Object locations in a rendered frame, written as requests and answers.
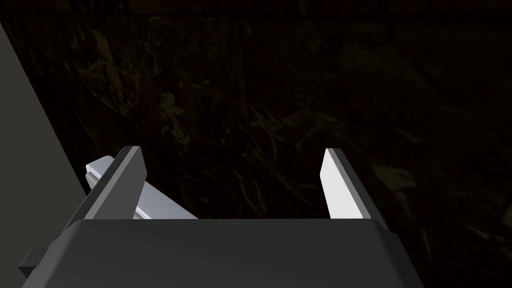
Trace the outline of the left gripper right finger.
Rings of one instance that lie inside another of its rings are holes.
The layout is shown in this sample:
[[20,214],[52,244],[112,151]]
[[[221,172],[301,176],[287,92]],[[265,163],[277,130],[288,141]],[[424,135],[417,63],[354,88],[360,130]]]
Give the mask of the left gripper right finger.
[[389,230],[353,165],[341,149],[325,150],[319,176],[331,219],[370,219]]

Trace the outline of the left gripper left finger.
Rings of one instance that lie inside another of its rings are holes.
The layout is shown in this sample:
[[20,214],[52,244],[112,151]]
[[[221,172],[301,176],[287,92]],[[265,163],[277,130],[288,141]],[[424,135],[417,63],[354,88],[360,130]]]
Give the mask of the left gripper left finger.
[[140,146],[125,146],[66,225],[81,220],[132,219],[147,177]]

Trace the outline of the grey cupboard front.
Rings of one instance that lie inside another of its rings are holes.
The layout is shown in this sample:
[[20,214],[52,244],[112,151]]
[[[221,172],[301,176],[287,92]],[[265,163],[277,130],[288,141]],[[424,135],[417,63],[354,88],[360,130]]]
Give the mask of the grey cupboard front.
[[18,266],[46,248],[85,193],[0,26],[0,288],[22,288]]

